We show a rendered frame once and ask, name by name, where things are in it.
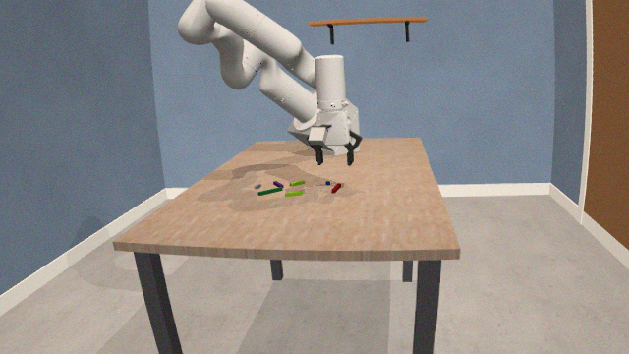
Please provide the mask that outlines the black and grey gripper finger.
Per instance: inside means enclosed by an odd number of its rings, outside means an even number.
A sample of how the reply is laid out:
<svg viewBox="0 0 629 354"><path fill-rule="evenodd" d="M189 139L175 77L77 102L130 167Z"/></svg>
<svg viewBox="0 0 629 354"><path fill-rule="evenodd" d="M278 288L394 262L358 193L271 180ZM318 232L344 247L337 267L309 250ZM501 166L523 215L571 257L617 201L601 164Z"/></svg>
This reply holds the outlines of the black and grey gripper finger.
<svg viewBox="0 0 629 354"><path fill-rule="evenodd" d="M359 145L359 143L362 140L362 137L357 135L356 133L352 132L351 130L349 130L349 135L356 139L355 143L352 145L351 143L349 143L348 145L344 146L348 152L347 152L347 165L350 166L352 164L352 162L354 162L354 150L355 148ZM349 147L350 146L350 147Z"/></svg>
<svg viewBox="0 0 629 354"><path fill-rule="evenodd" d="M307 141L310 144L309 137L307 137ZM314 149L314 151L316 153L316 162L317 162L317 164L318 165L323 164L323 153L322 153L322 150L321 150L321 148L323 146L321 146L321 145L311 145L311 144L310 144L310 146Z"/></svg>

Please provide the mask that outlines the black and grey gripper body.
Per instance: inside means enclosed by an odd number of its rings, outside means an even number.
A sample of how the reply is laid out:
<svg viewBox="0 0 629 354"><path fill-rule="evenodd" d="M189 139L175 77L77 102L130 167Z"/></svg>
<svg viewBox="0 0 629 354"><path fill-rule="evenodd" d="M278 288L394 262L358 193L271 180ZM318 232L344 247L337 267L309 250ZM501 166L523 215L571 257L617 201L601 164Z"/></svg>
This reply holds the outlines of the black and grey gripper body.
<svg viewBox="0 0 629 354"><path fill-rule="evenodd" d="M316 125L332 125L328 128L325 145L321 146L346 146L352 142L349 135L351 123L348 111L321 111L317 113ZM350 140L349 140L350 136Z"/></svg>

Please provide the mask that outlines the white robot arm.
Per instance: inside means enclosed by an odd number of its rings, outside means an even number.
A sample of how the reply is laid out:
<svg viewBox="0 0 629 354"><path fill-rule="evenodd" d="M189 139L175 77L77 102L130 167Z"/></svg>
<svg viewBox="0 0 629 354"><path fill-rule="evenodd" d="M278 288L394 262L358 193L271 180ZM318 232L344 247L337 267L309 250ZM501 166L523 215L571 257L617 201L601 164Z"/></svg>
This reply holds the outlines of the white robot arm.
<svg viewBox="0 0 629 354"><path fill-rule="evenodd" d="M244 0L193 0L178 23L178 33L190 44L216 47L222 79L232 89L246 88L261 69L259 90L297 117L298 131L311 129L311 145L325 145L332 125L315 126L317 113L348 105L343 56L314 59L295 35ZM314 96L276 61L316 89Z"/></svg>

